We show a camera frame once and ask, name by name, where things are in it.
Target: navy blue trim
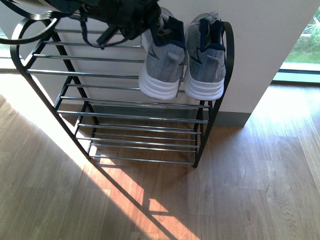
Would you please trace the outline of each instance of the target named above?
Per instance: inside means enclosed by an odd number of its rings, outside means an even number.
[[[175,19],[174,17],[169,17],[168,22],[165,22],[164,28],[165,29],[172,29],[173,32],[171,33],[171,37],[173,40],[170,40],[166,43],[161,43],[158,39],[158,25],[151,25],[150,26],[150,31],[152,35],[152,39],[154,42],[154,45],[157,47],[163,47],[168,44],[173,44],[176,45],[184,50],[186,50],[186,42],[185,42],[185,33],[184,33],[184,23],[182,21],[179,21]]]
[[[226,48],[221,42],[221,32],[224,27],[222,21],[216,20],[211,26],[209,26],[209,21],[206,18],[199,20],[199,32],[200,32],[200,51],[203,53],[208,49],[215,49],[225,51]],[[210,34],[211,43],[207,43],[207,35]]]

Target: window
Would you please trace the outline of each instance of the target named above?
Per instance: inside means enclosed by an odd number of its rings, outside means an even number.
[[[320,74],[320,7],[284,61],[280,72]]]

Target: metal bar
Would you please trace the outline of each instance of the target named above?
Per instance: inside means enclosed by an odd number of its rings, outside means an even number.
[[[185,139],[185,138],[170,138],[170,137],[156,137],[156,136],[136,136],[136,135],[100,133],[100,132],[96,132],[94,135],[95,136],[108,136],[108,137],[122,137],[122,138],[141,138],[141,139],[182,141],[182,142],[195,142],[196,141],[194,139]]]
[[[58,35],[56,32],[53,32],[52,35],[51,35],[51,37],[52,37],[52,39],[53,39],[54,41],[61,41],[59,35]],[[57,46],[56,46],[56,49],[58,50],[58,52],[59,52],[60,55],[68,55],[68,54],[67,54],[67,51],[66,51],[66,49],[65,49],[64,46],[58,46],[58,45],[57,45]],[[64,65],[66,66],[66,68],[67,68],[67,70],[68,70],[69,72],[75,72],[75,71],[76,71],[70,60],[65,59],[65,60],[63,60],[63,63],[64,63]],[[80,79],[79,79],[77,76],[74,76],[72,79],[73,79],[73,81],[74,81],[75,84],[81,84]],[[79,92],[79,94],[80,94],[81,97],[83,97],[83,98],[87,98],[87,97],[88,97],[87,94],[86,94],[86,92],[85,92],[85,90],[84,90],[83,88],[78,88],[78,92]],[[88,105],[88,109],[89,109],[89,111],[91,111],[92,113],[94,112],[94,109],[93,109],[93,107],[92,107],[90,104]],[[92,117],[92,120],[93,120],[93,122],[94,122],[95,124],[98,124],[98,123],[99,123],[99,120],[98,120],[97,117]]]
[[[33,56],[35,58],[40,58],[40,59],[65,59],[65,60],[101,61],[101,62],[113,62],[113,63],[143,64],[145,62],[145,60],[138,60],[138,59],[118,59],[118,58],[89,57],[89,56],[46,55],[46,54],[33,54]]]
[[[185,127],[145,126],[145,125],[113,124],[113,123],[100,123],[99,125],[101,125],[101,126],[116,126],[116,127],[135,127],[135,128],[144,128],[144,129],[159,129],[159,130],[193,131],[192,128],[185,128]]]
[[[75,76],[75,77],[95,77],[95,78],[110,78],[110,79],[138,79],[137,75],[114,75],[105,73],[89,73],[77,71],[54,71],[54,70],[39,70],[27,69],[28,74],[43,74],[43,75],[58,75],[58,76]]]
[[[91,138],[94,138],[94,137],[95,137],[96,131],[97,131],[96,128],[92,129]],[[91,146],[92,146],[92,141],[90,141],[90,144],[89,144],[89,146],[88,146],[88,149],[87,149],[87,152],[88,152],[88,153],[90,153]]]
[[[124,145],[111,145],[111,144],[99,144],[99,143],[91,143],[90,145],[98,146],[98,147],[107,147],[107,148],[141,149],[141,150],[155,150],[155,151],[191,153],[191,154],[194,154],[196,152],[196,151],[179,150],[179,149],[152,148],[152,147],[142,147],[142,146],[124,146]]]
[[[97,128],[97,129],[117,129],[117,130],[131,130],[131,131],[144,131],[144,132],[156,132],[156,133],[172,133],[172,134],[190,134],[199,135],[200,132],[196,131],[175,131],[175,130],[163,130],[163,129],[148,129],[139,127],[119,127],[119,126],[103,126],[103,125],[92,125],[92,124],[79,124],[80,127],[84,128]]]
[[[77,88],[98,88],[98,89],[117,89],[117,90],[135,90],[140,91],[138,87],[120,87],[120,86],[102,86],[102,85],[90,85],[90,84],[69,84],[70,87]],[[184,90],[178,90],[178,93],[184,93]]]
[[[188,144],[174,144],[174,143],[161,143],[161,142],[148,142],[148,141],[130,141],[130,140],[118,140],[118,139],[107,139],[107,138],[96,138],[96,137],[77,137],[78,140],[90,140],[107,143],[119,143],[119,144],[140,144],[140,145],[153,145],[153,146],[167,146],[177,148],[191,148],[198,149],[200,146],[188,145]]]
[[[81,112],[85,112],[87,107],[88,107],[89,103],[87,101],[85,101],[83,103],[83,106],[82,106],[82,109],[81,109]],[[75,125],[74,125],[74,132],[73,134],[76,135],[78,130],[79,130],[79,124],[81,124],[82,120],[84,119],[84,116],[82,115],[79,115],[76,122],[75,122]]]
[[[13,39],[22,39],[25,31],[27,28],[34,23],[34,21],[31,21],[30,19],[25,18],[20,22],[18,27],[15,28],[12,38]],[[86,152],[86,150],[82,147],[82,145],[75,139],[75,136],[71,132],[71,130],[68,128],[64,120],[57,114],[54,107],[51,105],[45,94],[42,92],[42,90],[39,88],[37,83],[34,81],[33,77],[26,73],[26,69],[24,65],[21,62],[20,59],[20,46],[19,45],[11,45],[10,46],[10,53],[11,53],[11,59],[16,67],[16,69],[19,71],[19,73],[26,79],[26,81],[30,84],[30,86],[33,88],[35,93],[39,96],[39,98],[42,100],[42,102],[45,104],[45,106],[48,108],[48,110],[52,113],[54,118],[58,121],[58,123],[62,126],[64,131],[68,134],[68,136],[72,139],[74,144],[79,148],[79,150],[83,153],[83,155],[89,160],[89,154]]]
[[[63,96],[62,99],[75,100],[75,101],[89,101],[92,103],[110,102],[110,103],[121,103],[121,104],[139,104],[139,106],[143,106],[143,107],[157,107],[157,108],[199,109],[199,108],[209,108],[210,107],[208,105],[158,103],[158,102],[128,101],[128,100],[111,100],[111,99],[84,98],[84,97],[74,97],[74,96]]]
[[[90,155],[90,158],[100,158],[100,159],[118,159],[118,160],[131,160],[139,162],[151,162],[151,163],[166,163],[166,164],[181,164],[181,165],[193,165],[193,162],[186,161],[163,161],[163,160],[152,160],[152,159],[139,159],[139,158],[129,158],[129,157],[117,157],[117,156],[103,156],[103,155]]]
[[[225,59],[225,70],[226,70],[226,73],[225,73],[224,83],[223,83],[223,94],[214,103],[212,113],[210,114],[209,123],[206,126],[206,130],[205,130],[204,136],[203,136],[202,141],[201,141],[200,149],[199,149],[199,151],[197,153],[195,162],[193,164],[194,168],[196,168],[198,166],[198,164],[199,164],[200,158],[202,156],[202,153],[203,153],[203,151],[205,149],[205,146],[206,146],[206,143],[208,141],[210,132],[211,132],[211,130],[213,128],[213,125],[215,123],[215,120],[217,118],[217,114],[219,112],[220,106],[221,106],[222,101],[223,101],[223,99],[225,97],[226,90],[227,90],[228,85],[230,83],[230,79],[231,79],[232,72],[233,72],[233,69],[234,69],[235,42],[234,42],[234,33],[233,33],[232,27],[231,27],[229,22],[226,22],[226,21],[224,22],[223,31],[226,34],[226,49],[227,49],[227,51],[226,51],[226,59]]]
[[[82,34],[82,30],[74,30],[74,29],[55,29],[54,32],[56,33],[66,33],[66,34]],[[105,31],[99,30],[88,30],[88,34],[103,34]]]
[[[204,105],[205,105],[205,101],[201,100],[199,104],[200,104],[201,106],[204,106]],[[198,112],[196,113],[196,117],[195,117],[196,119],[200,119],[201,111],[202,111],[202,109],[199,108],[199,109],[198,109]],[[193,130],[196,132],[196,131],[198,130],[198,127],[199,127],[199,123],[195,123]]]
[[[56,46],[75,46],[75,47],[90,47],[88,44],[86,43],[81,43],[81,42],[66,42],[66,41],[43,41],[43,43],[47,44],[47,45],[56,45]],[[99,47],[100,46],[98,44],[92,44],[95,47]],[[115,46],[110,46],[108,48],[129,48],[129,49],[142,49],[143,46],[141,45],[122,45],[122,44],[118,44]]]
[[[68,77],[66,78],[66,80],[65,80],[65,82],[64,82],[64,84],[63,84],[63,87],[62,87],[62,89],[61,89],[58,97],[56,98],[56,100],[55,100],[55,102],[54,102],[53,107],[54,107],[55,110],[58,110],[58,109],[59,109],[59,107],[60,107],[60,105],[61,105],[61,103],[62,103],[62,98],[61,98],[61,97],[65,96],[65,94],[66,94],[66,92],[67,92],[67,90],[68,90],[68,88],[69,88],[68,84],[71,83],[72,79],[73,79],[72,76],[68,76]]]
[[[171,118],[171,117],[158,117],[158,116],[139,116],[139,115],[122,115],[111,113],[96,113],[96,112],[80,112],[80,111],[57,111],[59,114],[69,115],[83,115],[90,117],[105,117],[105,118],[121,118],[133,120],[149,120],[149,121],[164,121],[164,122],[179,122],[179,123],[199,123],[207,124],[207,120],[187,119],[187,118]]]

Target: chrome rod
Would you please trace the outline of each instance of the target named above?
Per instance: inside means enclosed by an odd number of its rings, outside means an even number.
[[[36,58],[41,58],[41,59],[103,61],[103,62],[113,62],[113,63],[139,63],[139,64],[142,64],[145,62],[145,60],[138,60],[138,59],[117,59],[117,58],[89,57],[89,56],[46,55],[46,54],[33,54],[33,56]]]
[[[198,123],[207,124],[207,120],[187,119],[187,118],[174,118],[174,117],[158,117],[158,116],[139,116],[139,115],[122,115],[111,113],[96,113],[96,112],[81,112],[81,111],[57,111],[58,114],[68,114],[77,116],[90,116],[90,117],[105,117],[105,118],[121,118],[133,120],[150,120],[150,121],[164,121],[164,122],[179,122],[179,123]]]
[[[123,89],[120,87],[110,87],[112,89]],[[128,87],[128,90],[139,90],[139,88]],[[209,105],[192,105],[192,104],[176,104],[176,103],[161,103],[161,102],[146,102],[146,101],[129,101],[129,100],[111,100],[111,99],[99,99],[99,98],[86,98],[86,97],[74,97],[74,96],[62,96],[61,99],[76,100],[76,101],[89,101],[93,102],[110,102],[110,103],[125,103],[125,104],[139,104],[144,107],[157,107],[157,108],[182,108],[182,109],[202,109],[209,108]]]
[[[90,84],[68,84],[69,87],[77,87],[77,88],[98,88],[98,89],[119,89],[119,90],[140,90],[138,87],[112,87],[112,86],[103,86],[103,85],[90,85]],[[178,93],[184,93],[184,90],[178,90]]]
[[[167,147],[191,148],[191,149],[200,148],[200,146],[198,146],[198,145],[148,142],[148,141],[130,141],[130,140],[118,140],[118,139],[107,139],[107,138],[96,138],[96,137],[76,137],[76,139],[98,141],[98,142],[107,142],[107,143],[119,143],[119,144],[153,145],[153,146],[167,146]]]
[[[56,46],[75,46],[75,47],[89,47],[88,44],[86,43],[81,43],[81,42],[67,42],[67,41],[43,41],[44,44],[47,45],[56,45]],[[100,48],[98,44],[92,44],[95,47]],[[122,45],[118,44],[115,46],[110,46],[108,48],[130,48],[130,49],[142,49],[143,46],[141,45]]]
[[[123,86],[101,86],[101,85],[88,85],[88,84],[74,84],[74,83],[69,83],[69,87],[76,87],[76,88],[97,88],[97,89],[114,89],[114,90],[135,90],[139,91],[140,88],[138,87],[123,87]]]
[[[184,127],[166,127],[166,126],[144,126],[144,125],[128,125],[128,124],[113,124],[113,123],[99,123],[102,126],[116,126],[116,127],[132,127],[135,128],[144,128],[144,129],[160,129],[160,130],[184,130],[184,131],[193,131],[193,128],[184,128]]]
[[[141,150],[155,150],[155,151],[168,151],[168,152],[180,152],[180,153],[192,153],[196,151],[179,150],[179,149],[167,149],[167,148],[152,148],[152,147],[142,147],[142,146],[124,146],[124,145],[111,145],[111,144],[99,144],[91,143],[92,146],[107,147],[107,148],[125,148],[125,149],[141,149]]]
[[[156,139],[156,140],[182,141],[182,142],[195,142],[196,141],[195,139],[185,139],[185,138],[125,135],[125,134],[113,134],[113,133],[101,133],[101,132],[95,132],[94,135],[95,136],[108,136],[108,137],[121,137],[121,138],[139,138],[139,139]]]
[[[119,127],[119,126],[102,126],[94,124],[79,124],[78,126],[84,128],[96,128],[96,129],[115,129],[115,130],[130,130],[130,131],[143,131],[143,132],[153,132],[153,133],[171,133],[171,134],[191,134],[191,135],[200,135],[201,132],[197,131],[175,131],[175,130],[159,130],[159,129],[147,129],[139,127]]]
[[[99,159],[118,159],[118,160],[131,160],[139,162],[151,162],[151,163],[167,163],[167,164],[182,164],[182,165],[193,165],[193,162],[186,161],[163,161],[163,160],[152,160],[152,159],[141,159],[141,158],[129,158],[129,157],[118,157],[118,156],[104,156],[104,155],[89,155],[90,158]]]
[[[88,72],[77,72],[77,71],[54,71],[54,70],[27,69],[26,72],[28,74],[96,77],[96,78],[110,78],[110,79],[138,79],[139,78],[139,76],[137,76],[137,75],[113,75],[113,74],[88,73]]]
[[[73,29],[55,29],[54,32],[56,33],[70,33],[70,34],[82,34],[82,30],[73,30]],[[105,31],[102,30],[88,30],[88,34],[103,34]]]

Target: grass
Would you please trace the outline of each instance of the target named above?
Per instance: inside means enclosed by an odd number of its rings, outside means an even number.
[[[306,63],[306,64],[320,64],[320,51],[317,52],[303,52],[291,51],[289,56],[284,61],[285,63]]]

